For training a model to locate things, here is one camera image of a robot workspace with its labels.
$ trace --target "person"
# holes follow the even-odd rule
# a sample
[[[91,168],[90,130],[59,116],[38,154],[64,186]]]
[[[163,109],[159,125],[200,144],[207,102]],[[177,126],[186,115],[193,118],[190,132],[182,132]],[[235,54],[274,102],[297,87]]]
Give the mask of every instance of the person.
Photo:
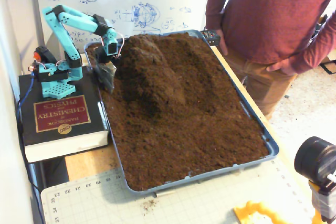
[[[333,13],[312,43],[330,0],[208,0],[206,29],[267,119],[297,74],[319,65],[336,47]]]

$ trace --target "yellow plastic object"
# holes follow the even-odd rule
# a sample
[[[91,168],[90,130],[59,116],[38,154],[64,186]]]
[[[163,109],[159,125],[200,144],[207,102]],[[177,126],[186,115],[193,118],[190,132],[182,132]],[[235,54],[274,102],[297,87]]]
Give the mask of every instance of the yellow plastic object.
[[[311,220],[311,224],[325,224],[326,222],[322,221],[321,214],[315,210],[315,215]]]
[[[288,222],[285,222],[276,212],[269,210],[262,202],[256,203],[248,201],[245,207],[235,207],[234,211],[240,221],[240,224],[252,224],[248,216],[256,212],[261,215],[268,216],[272,220],[273,224],[289,224]]]

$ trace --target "long-sleeve shirt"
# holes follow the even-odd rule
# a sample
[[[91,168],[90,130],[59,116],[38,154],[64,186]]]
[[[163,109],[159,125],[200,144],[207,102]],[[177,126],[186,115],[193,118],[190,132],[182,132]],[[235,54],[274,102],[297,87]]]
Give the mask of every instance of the long-sleeve shirt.
[[[336,48],[336,13],[308,46],[330,0],[208,0],[206,28],[222,28],[225,43],[247,60],[289,58],[297,73],[312,69]]]

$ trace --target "tray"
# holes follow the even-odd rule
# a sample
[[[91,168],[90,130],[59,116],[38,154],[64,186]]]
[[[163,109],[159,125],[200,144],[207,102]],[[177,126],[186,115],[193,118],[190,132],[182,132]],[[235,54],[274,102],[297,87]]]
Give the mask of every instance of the tray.
[[[177,32],[161,34],[161,35],[157,35],[157,34],[153,34],[153,35],[168,36],[169,34],[176,34],[176,33],[188,33],[190,36],[200,38],[202,41],[204,41],[205,43],[208,44],[208,42],[203,37],[201,32],[199,32],[197,30],[185,30],[185,31],[177,31]],[[85,54],[86,54],[87,59],[88,59],[88,55],[87,55],[86,49],[87,49],[87,47],[89,47],[92,44],[96,44],[96,42],[91,42],[91,43],[88,43],[84,46]],[[266,127],[264,126],[264,124],[262,123],[260,118],[257,116],[256,112],[252,109],[250,104],[246,101],[245,97],[243,96],[241,91],[238,89],[237,85],[235,85],[235,83],[233,81],[232,81],[232,83],[234,84],[234,86],[235,86],[235,88],[236,88],[236,90],[237,90],[237,92],[238,92],[238,94],[241,98],[240,103],[241,103],[243,109],[245,110],[246,114],[250,118],[251,118],[251,116],[254,116],[257,119],[259,125],[264,129],[262,139],[264,140],[264,142],[266,144],[266,147],[268,149],[269,154],[267,156],[265,156],[264,158],[261,158],[261,159],[258,159],[258,160],[252,161],[252,162],[244,163],[244,164],[241,164],[241,165],[233,165],[232,167],[221,168],[221,169],[218,169],[218,170],[214,170],[214,171],[207,172],[207,173],[202,173],[202,174],[192,176],[192,177],[186,176],[184,179],[177,180],[177,181],[174,181],[174,182],[167,182],[167,183],[165,183],[161,186],[153,187],[153,188],[150,188],[150,189],[145,190],[145,191],[134,191],[127,184],[125,174],[124,174],[124,171],[123,171],[123,168],[122,168],[121,159],[120,159],[120,156],[119,156],[119,153],[118,153],[117,145],[115,144],[115,141],[114,141],[114,137],[113,137],[113,133],[112,133],[113,130],[110,127],[111,136],[112,136],[112,140],[113,140],[113,145],[114,145],[115,151],[117,153],[119,165],[120,165],[121,170],[122,170],[123,179],[125,181],[125,184],[126,184],[127,188],[131,192],[133,192],[134,194],[137,194],[137,195],[146,195],[146,194],[149,194],[149,193],[158,192],[158,191],[165,190],[165,189],[168,189],[168,188],[172,188],[172,187],[180,186],[180,185],[183,185],[183,184],[186,184],[186,183],[190,183],[190,182],[193,182],[193,181],[196,181],[196,180],[210,178],[210,177],[213,177],[213,176],[216,176],[216,175],[219,175],[219,174],[224,174],[224,173],[228,173],[228,172],[231,172],[231,171],[234,171],[234,170],[244,169],[244,168],[249,167],[249,166],[258,165],[262,162],[269,161],[269,160],[275,158],[278,155],[279,146],[277,145],[277,143],[275,142],[275,140],[273,139],[271,134],[268,132],[268,130],[266,129]]]

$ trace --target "cutting mat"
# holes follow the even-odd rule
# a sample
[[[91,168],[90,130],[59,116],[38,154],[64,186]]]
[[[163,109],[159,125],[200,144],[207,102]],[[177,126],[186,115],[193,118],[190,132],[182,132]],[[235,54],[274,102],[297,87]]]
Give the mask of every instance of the cutting mat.
[[[41,198],[48,224],[234,224],[238,220],[233,207],[248,200],[265,202],[289,223],[311,223],[314,214],[279,158],[158,193],[157,197],[129,192],[117,168],[47,188]]]

